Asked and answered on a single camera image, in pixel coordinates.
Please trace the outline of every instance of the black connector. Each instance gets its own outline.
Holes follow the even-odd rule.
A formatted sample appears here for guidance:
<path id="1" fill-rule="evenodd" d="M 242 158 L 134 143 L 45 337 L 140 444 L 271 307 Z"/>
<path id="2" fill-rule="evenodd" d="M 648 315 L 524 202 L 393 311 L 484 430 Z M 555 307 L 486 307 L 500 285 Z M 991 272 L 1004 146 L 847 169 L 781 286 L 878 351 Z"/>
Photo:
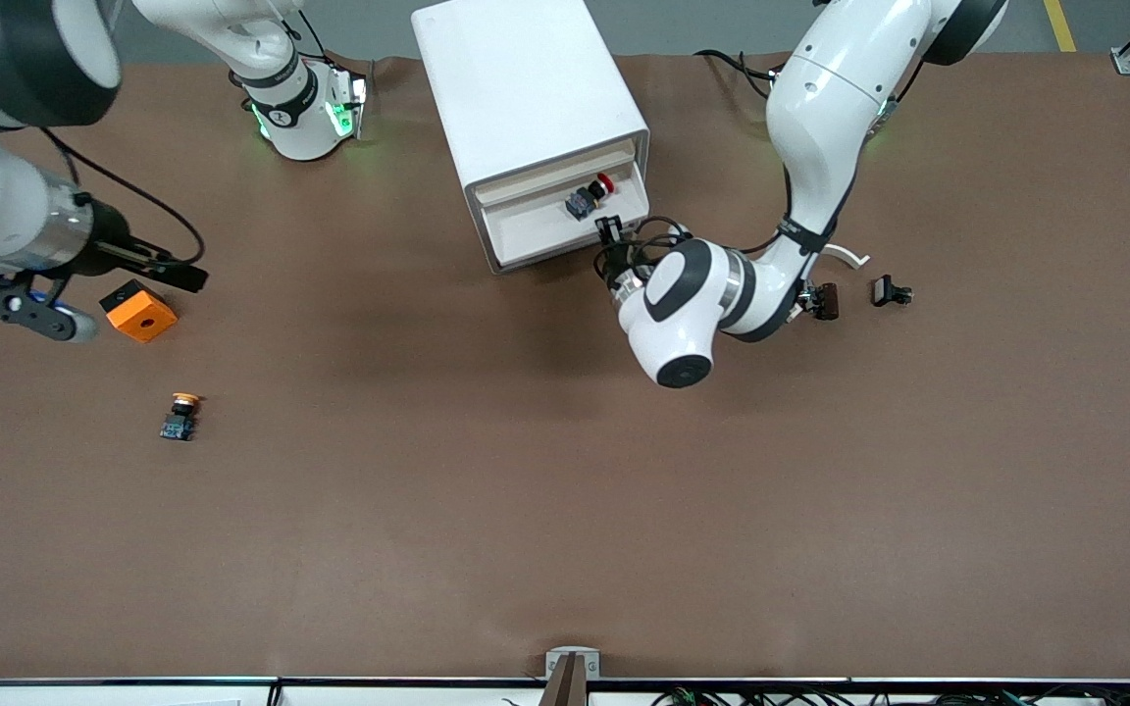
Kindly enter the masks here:
<path id="1" fill-rule="evenodd" d="M 870 289 L 870 303 L 876 307 L 883 307 L 889 300 L 895 300 L 902 307 L 907 307 L 911 300 L 914 300 L 914 290 L 907 286 L 893 285 L 892 276 L 876 279 Z"/>

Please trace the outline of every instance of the white box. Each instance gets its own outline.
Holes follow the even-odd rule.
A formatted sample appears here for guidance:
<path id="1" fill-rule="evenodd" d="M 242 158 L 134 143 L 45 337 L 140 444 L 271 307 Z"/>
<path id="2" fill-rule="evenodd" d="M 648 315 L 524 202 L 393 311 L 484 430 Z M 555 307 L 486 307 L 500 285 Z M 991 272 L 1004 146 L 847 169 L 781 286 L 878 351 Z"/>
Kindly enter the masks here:
<path id="1" fill-rule="evenodd" d="M 600 216 L 647 215 L 647 124 L 583 0 L 449 0 L 412 32 L 490 269 L 591 245 Z M 600 171 L 614 194 L 574 219 L 565 198 Z"/>

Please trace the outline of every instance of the black rubber band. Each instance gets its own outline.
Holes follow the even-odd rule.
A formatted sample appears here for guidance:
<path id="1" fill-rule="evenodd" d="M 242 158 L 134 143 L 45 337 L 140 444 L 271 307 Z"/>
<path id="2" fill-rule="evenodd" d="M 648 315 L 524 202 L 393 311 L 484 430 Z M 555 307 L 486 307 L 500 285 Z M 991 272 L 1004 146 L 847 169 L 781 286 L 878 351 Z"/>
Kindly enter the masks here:
<path id="1" fill-rule="evenodd" d="M 304 115 L 305 111 L 313 107 L 313 103 L 316 102 L 316 93 L 320 86 L 320 80 L 313 71 L 308 71 L 308 82 L 304 85 L 304 89 L 299 91 L 299 95 L 295 95 L 290 101 L 286 103 L 278 103 L 277 106 L 270 106 L 269 103 L 261 103 L 259 101 L 252 101 L 255 104 L 257 111 L 260 111 L 260 115 L 269 121 L 275 127 L 281 127 L 281 129 L 290 129 L 299 124 L 299 115 Z M 282 113 L 282 115 L 290 116 L 290 121 L 281 123 L 273 120 L 273 113 Z"/>
<path id="2" fill-rule="evenodd" d="M 801 246 L 801 255 L 812 255 L 822 253 L 826 244 L 831 241 L 831 234 L 814 233 L 811 229 L 798 224 L 797 220 L 784 216 L 779 224 L 779 235 L 788 237 L 789 241 Z"/>
<path id="3" fill-rule="evenodd" d="M 299 50 L 292 49 L 290 60 L 286 62 L 286 67 L 282 67 L 278 72 L 275 72 L 275 75 L 268 78 L 247 78 L 238 75 L 234 76 L 237 77 L 243 88 L 272 88 L 273 86 L 281 86 L 286 84 L 288 78 L 295 73 L 295 68 L 297 68 L 297 66 L 299 66 Z"/>

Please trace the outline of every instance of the yellow floor line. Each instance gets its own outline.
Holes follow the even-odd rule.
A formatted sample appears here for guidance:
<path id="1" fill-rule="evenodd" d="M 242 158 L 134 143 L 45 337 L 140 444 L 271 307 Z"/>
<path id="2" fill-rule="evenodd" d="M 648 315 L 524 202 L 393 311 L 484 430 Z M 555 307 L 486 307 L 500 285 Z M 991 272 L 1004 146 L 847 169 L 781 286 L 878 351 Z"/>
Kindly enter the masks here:
<path id="1" fill-rule="evenodd" d="M 1044 11 L 1049 12 L 1049 24 L 1053 26 L 1053 36 L 1058 37 L 1058 49 L 1062 52 L 1075 52 L 1075 37 L 1071 36 L 1071 26 L 1067 25 L 1062 1 L 1044 0 Z"/>

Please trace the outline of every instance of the brown table surface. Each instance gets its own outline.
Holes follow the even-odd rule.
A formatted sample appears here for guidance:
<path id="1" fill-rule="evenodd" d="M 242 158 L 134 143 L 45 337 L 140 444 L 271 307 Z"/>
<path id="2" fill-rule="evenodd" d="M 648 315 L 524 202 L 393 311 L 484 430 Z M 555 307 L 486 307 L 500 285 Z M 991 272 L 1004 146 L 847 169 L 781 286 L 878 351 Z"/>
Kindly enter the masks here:
<path id="1" fill-rule="evenodd" d="M 784 188 L 756 95 L 619 63 L 654 212 L 763 241 Z M 0 325 L 0 676 L 518 674 L 582 643 L 624 676 L 1130 678 L 1106 58 L 924 70 L 836 236 L 873 263 L 820 268 L 843 317 L 720 338 L 692 390 L 642 374 L 590 251 L 488 271 L 420 63 L 377 63 L 372 106 L 367 140 L 292 164 L 224 69 L 130 67 L 63 130 L 193 218 L 211 282 L 162 290 L 182 319 L 149 346 Z M 883 272 L 913 307 L 867 305 Z M 175 390 L 207 398 L 192 443 L 157 437 Z"/>

